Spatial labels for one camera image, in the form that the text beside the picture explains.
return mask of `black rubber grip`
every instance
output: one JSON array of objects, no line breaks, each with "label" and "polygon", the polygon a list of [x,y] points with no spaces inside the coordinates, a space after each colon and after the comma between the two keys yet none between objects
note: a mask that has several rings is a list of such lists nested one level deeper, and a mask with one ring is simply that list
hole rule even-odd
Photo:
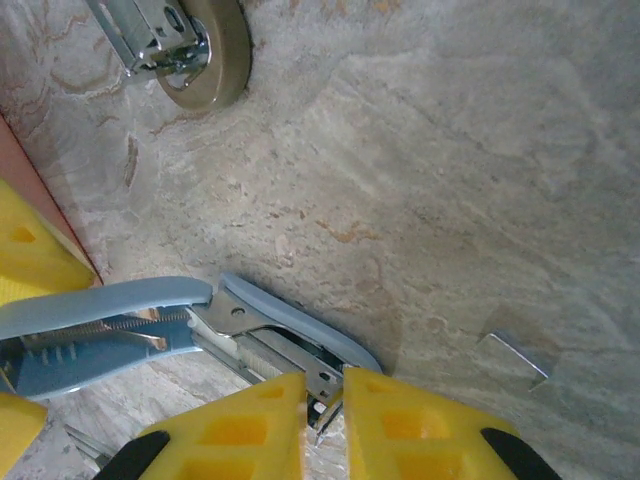
[{"label": "black rubber grip", "polygon": [[131,440],[93,480],[138,480],[170,439],[168,432],[158,430]]},{"label": "black rubber grip", "polygon": [[483,428],[480,433],[518,480],[562,480],[527,443],[510,433]]}]

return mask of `marble floor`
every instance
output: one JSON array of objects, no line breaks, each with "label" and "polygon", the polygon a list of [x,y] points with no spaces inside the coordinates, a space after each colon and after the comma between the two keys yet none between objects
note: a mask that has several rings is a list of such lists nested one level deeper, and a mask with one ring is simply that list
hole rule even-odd
[{"label": "marble floor", "polygon": [[[640,471],[640,6],[245,0],[246,93],[125,85],[82,0],[0,6],[0,111],[108,283],[232,271],[398,378],[513,421],[565,480]],[[549,380],[490,340],[547,356]],[[240,388],[204,354],[50,401],[9,478],[89,478]],[[308,475],[346,478],[339,429]]]}]

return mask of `blue stapler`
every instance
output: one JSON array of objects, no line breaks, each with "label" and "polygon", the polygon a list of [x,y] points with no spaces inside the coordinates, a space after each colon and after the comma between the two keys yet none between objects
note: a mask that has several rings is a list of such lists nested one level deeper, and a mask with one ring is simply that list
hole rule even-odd
[{"label": "blue stapler", "polygon": [[160,277],[0,307],[0,391],[34,400],[199,350],[250,384],[306,372],[308,423],[318,434],[340,411],[343,369],[381,370],[350,338],[231,274],[217,291]]}]

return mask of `round metal base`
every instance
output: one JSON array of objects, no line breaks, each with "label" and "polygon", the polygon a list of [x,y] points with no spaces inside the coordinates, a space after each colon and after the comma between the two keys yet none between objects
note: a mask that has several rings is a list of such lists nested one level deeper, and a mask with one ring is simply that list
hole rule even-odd
[{"label": "round metal base", "polygon": [[159,77],[163,90],[187,110],[217,110],[233,103],[244,90],[251,68],[247,24],[236,0],[181,0],[185,13],[204,27],[209,60],[188,86],[175,88]]}]

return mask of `yellow block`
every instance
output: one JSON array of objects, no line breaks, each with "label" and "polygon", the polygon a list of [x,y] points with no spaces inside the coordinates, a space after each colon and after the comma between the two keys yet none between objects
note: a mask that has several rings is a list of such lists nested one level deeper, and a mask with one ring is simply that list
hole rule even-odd
[{"label": "yellow block", "polygon": [[9,472],[38,436],[47,418],[46,408],[17,395],[0,393],[0,478]]},{"label": "yellow block", "polygon": [[91,269],[74,257],[39,215],[0,179],[0,306],[88,288],[93,278]]},{"label": "yellow block", "polygon": [[141,480],[302,480],[304,374],[280,375],[156,423],[171,440]]},{"label": "yellow block", "polygon": [[351,480],[517,480],[480,433],[504,420],[361,368],[344,406]]}]

